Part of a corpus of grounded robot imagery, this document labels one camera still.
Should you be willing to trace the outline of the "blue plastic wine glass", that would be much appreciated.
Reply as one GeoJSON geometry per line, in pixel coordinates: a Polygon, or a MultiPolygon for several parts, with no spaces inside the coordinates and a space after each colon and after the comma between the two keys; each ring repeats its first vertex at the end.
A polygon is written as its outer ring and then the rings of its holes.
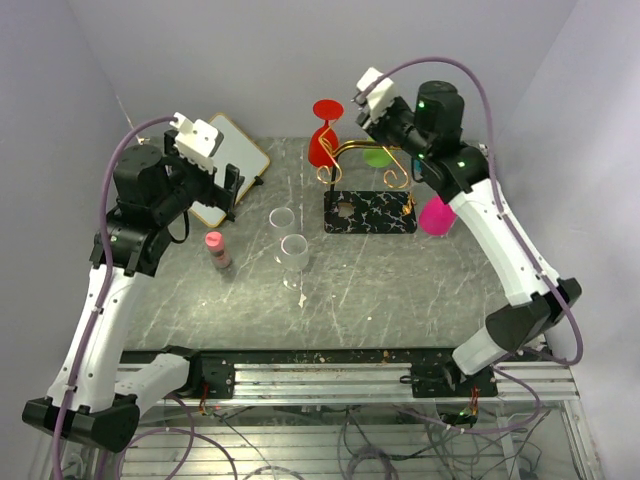
{"type": "Polygon", "coordinates": [[[411,160],[411,174],[415,182],[419,182],[422,178],[421,162],[418,159],[411,160]]]}

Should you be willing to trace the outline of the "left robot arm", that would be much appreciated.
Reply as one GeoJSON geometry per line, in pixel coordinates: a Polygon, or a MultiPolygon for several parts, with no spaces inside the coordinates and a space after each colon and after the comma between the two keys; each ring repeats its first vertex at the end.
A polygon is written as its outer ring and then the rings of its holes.
{"type": "Polygon", "coordinates": [[[47,394],[27,401],[26,424],[119,453],[157,401],[170,394],[192,397],[202,389],[201,355],[185,347],[166,347],[140,370],[117,373],[140,290],[175,241],[170,224],[195,203],[224,212],[235,204],[244,180],[239,168],[227,165],[223,184],[215,182],[214,156],[223,139],[217,128],[198,121],[185,131],[166,131],[161,148],[126,141],[116,150],[106,175],[116,204],[99,213],[81,319],[47,394]]]}

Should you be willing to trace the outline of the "green plastic wine glass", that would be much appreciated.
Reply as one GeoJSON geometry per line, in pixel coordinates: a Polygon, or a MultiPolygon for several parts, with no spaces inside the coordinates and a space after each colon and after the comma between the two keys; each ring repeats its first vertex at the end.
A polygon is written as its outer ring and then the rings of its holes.
{"type": "Polygon", "coordinates": [[[373,168],[386,168],[392,163],[392,158],[383,149],[366,149],[363,151],[364,162],[373,168]]]}

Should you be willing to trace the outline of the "gold wine glass rack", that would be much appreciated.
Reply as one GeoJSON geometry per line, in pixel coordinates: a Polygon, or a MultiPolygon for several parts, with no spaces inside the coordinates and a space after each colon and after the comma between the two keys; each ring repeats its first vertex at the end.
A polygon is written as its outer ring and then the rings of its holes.
{"type": "Polygon", "coordinates": [[[316,168],[316,179],[327,187],[323,197],[324,231],[330,234],[413,234],[417,230],[414,196],[408,183],[392,184],[396,171],[387,170],[383,175],[384,190],[339,190],[337,184],[343,177],[339,157],[351,150],[383,149],[392,165],[408,178],[408,172],[393,156],[391,150],[372,140],[350,140],[339,146],[330,156],[331,168],[316,168]]]}

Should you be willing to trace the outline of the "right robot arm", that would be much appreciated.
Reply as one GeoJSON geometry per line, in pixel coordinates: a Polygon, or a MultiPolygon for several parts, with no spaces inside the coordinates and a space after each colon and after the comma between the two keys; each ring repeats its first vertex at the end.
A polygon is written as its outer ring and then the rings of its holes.
{"type": "Polygon", "coordinates": [[[525,347],[566,317],[581,296],[574,278],[563,279],[524,233],[490,175],[489,160],[464,142],[464,100],[455,86],[428,81],[420,85],[415,106],[397,93],[392,80],[357,86],[357,119],[379,145],[408,154],[426,183],[450,206],[478,242],[502,284],[507,304],[454,349],[440,373],[450,394],[465,394],[476,374],[525,347]]]}

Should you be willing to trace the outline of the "magenta plastic wine glass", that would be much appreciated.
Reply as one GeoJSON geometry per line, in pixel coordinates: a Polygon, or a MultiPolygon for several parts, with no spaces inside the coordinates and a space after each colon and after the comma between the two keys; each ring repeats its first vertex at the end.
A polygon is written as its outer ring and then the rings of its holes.
{"type": "Polygon", "coordinates": [[[455,212],[439,196],[431,198],[425,204],[418,217],[421,229],[432,236],[446,235],[455,221],[455,212]]]}

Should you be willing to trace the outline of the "red plastic wine glass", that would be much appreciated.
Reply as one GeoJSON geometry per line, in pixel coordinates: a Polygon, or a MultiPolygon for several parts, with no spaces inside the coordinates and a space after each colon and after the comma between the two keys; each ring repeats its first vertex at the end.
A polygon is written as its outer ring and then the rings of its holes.
{"type": "Polygon", "coordinates": [[[316,168],[323,166],[331,168],[333,161],[330,153],[339,146],[338,136],[332,126],[344,114],[344,107],[336,100],[321,99],[313,105],[312,111],[323,121],[323,125],[311,137],[308,161],[316,168]]]}

